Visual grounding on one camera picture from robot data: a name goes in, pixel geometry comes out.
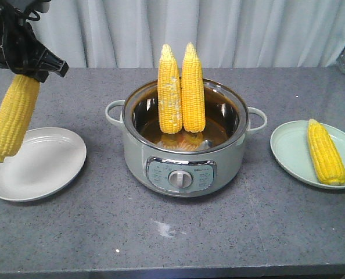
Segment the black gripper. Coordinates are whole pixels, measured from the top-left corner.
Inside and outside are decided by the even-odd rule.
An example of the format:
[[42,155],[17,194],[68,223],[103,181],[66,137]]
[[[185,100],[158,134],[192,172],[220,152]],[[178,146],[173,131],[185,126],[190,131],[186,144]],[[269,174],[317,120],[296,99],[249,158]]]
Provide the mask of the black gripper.
[[37,40],[29,23],[39,21],[39,14],[48,9],[49,1],[29,1],[24,9],[0,1],[0,68],[24,73],[40,83],[46,82],[49,72],[66,75],[67,62]]

